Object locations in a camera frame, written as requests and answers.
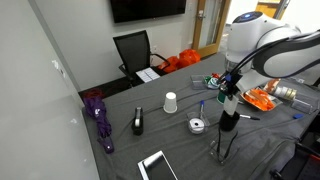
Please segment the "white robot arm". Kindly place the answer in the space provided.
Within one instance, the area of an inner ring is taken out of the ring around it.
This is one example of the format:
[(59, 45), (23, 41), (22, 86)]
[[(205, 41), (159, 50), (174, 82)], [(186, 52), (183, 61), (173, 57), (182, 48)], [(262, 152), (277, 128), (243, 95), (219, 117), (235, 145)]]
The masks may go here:
[(303, 33), (260, 11), (236, 17), (225, 54), (220, 91), (231, 97), (271, 79), (299, 74), (320, 62), (320, 31)]

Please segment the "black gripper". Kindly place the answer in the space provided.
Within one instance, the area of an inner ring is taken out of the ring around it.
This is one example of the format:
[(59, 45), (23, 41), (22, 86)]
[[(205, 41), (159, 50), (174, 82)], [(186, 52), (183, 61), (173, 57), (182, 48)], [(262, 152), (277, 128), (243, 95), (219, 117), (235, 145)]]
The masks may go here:
[(219, 90), (227, 97), (236, 95), (239, 92), (239, 88), (236, 86), (238, 81), (242, 78), (241, 75), (231, 75), (230, 73), (223, 74), (218, 79)]

